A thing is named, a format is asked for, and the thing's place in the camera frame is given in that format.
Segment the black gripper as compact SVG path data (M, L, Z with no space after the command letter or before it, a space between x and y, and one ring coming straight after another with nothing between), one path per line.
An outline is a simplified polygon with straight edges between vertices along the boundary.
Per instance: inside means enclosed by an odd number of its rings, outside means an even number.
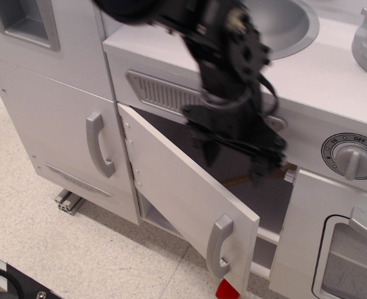
M183 108L194 147L206 166L217 160L221 146L236 150L251 160L250 177L254 187L278 170L284 160L286 141L271 129L251 99L193 105Z

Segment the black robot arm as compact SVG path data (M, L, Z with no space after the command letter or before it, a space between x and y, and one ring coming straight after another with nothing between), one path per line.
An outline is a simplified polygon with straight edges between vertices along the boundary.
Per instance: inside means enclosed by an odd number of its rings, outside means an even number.
M122 24L156 24L181 36L202 84L201 104L186 105L183 115L208 166L221 146L249 157L253 181L283 166L286 141L265 122L278 104L264 110L260 91L272 89L261 74L270 49L242 1L97 1L97 6Z

